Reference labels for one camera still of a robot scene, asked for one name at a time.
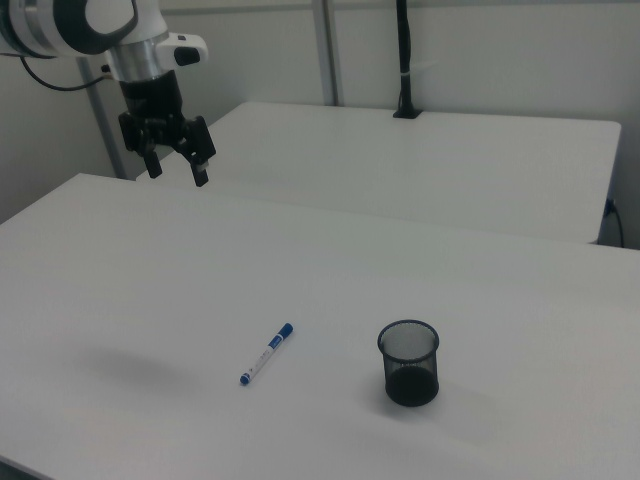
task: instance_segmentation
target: blue marker cap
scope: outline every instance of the blue marker cap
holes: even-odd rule
[[[293,332],[293,325],[291,325],[290,323],[285,323],[284,327],[282,327],[278,332],[278,335],[282,335],[282,339],[284,340],[289,335],[291,335],[291,332]]]

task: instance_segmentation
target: mesh pen holder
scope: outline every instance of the mesh pen holder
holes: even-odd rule
[[[378,348],[384,357],[385,390],[391,400],[418,407],[435,398],[440,388],[439,345],[435,329],[418,320],[394,322],[380,332]]]

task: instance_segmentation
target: black cable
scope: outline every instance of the black cable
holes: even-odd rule
[[[618,233],[620,235],[620,248],[624,248],[624,229],[622,228],[622,219],[620,218],[620,212],[618,212],[616,201],[613,200],[612,198],[607,198],[607,201],[604,205],[604,218],[607,218],[612,213],[616,216],[616,220],[618,221]]]
[[[411,62],[411,30],[409,30],[409,45],[408,45],[408,50],[409,50],[409,62]],[[409,74],[411,73],[411,63],[409,63]],[[402,88],[400,89],[400,96],[398,97],[398,110],[400,110],[402,108]]]
[[[55,90],[56,92],[77,92],[78,90],[84,90],[85,88],[89,88],[94,86],[96,83],[100,83],[105,77],[96,78],[95,80],[90,81],[89,83],[85,83],[84,85],[78,85],[77,87],[58,87],[56,85],[51,85],[50,83],[45,82],[40,77],[38,77],[33,70],[29,67],[27,60],[24,57],[20,57],[20,61],[24,66],[24,69],[27,73],[40,85],[50,88],[51,90]]]
[[[615,205],[613,206],[613,209],[611,211],[618,219],[618,231],[620,232],[620,248],[624,248],[624,232],[622,230],[622,220],[620,219],[620,213],[618,212],[618,209]]]

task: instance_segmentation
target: marker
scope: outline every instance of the marker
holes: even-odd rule
[[[264,364],[267,363],[269,357],[271,357],[273,352],[276,351],[276,348],[280,346],[284,339],[291,335],[291,332],[293,332],[293,326],[290,323],[285,323],[284,327],[282,327],[278,334],[273,337],[273,340],[271,340],[265,352],[260,355],[260,358],[256,361],[256,364],[252,368],[250,368],[247,373],[243,374],[240,377],[240,383],[242,385],[249,385],[249,382],[253,380],[253,377],[258,374],[262,367],[264,367]]]

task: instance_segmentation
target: pole base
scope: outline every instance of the pole base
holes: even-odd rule
[[[414,120],[418,118],[418,115],[422,113],[422,110],[412,109],[400,109],[396,113],[393,114],[393,118],[407,118],[409,120]]]

